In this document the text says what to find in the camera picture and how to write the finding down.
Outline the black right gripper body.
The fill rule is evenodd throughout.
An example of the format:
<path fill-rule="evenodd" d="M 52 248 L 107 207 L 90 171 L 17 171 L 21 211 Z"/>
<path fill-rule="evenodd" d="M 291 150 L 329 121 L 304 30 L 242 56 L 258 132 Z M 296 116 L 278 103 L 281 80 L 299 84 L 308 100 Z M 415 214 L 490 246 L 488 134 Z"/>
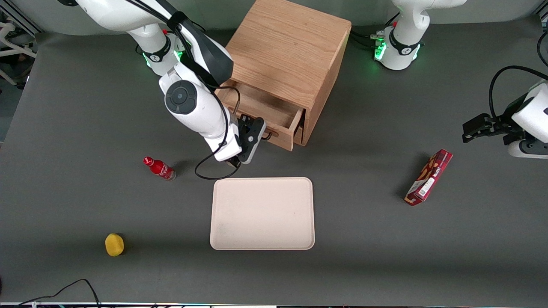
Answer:
<path fill-rule="evenodd" d="M 228 133 L 225 139 L 225 152 L 231 156 L 225 160 L 237 168 L 251 163 L 258 147 L 258 119 L 248 115 L 229 118 Z"/>

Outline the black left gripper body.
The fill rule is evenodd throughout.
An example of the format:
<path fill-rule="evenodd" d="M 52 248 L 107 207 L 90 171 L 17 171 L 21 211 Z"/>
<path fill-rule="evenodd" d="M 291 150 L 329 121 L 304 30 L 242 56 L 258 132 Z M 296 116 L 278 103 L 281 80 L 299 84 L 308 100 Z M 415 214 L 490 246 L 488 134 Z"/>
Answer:
<path fill-rule="evenodd" d="M 505 146 L 509 146 L 513 142 L 522 142 L 522 140 L 532 140 L 532 135 L 527 133 L 519 124 L 517 124 L 512 116 L 520 111 L 525 106 L 526 96 L 523 94 L 511 102 L 501 113 L 497 115 L 494 109 L 493 99 L 491 99 L 491 115 L 495 119 L 494 130 L 495 132 L 503 134 L 503 142 Z"/>

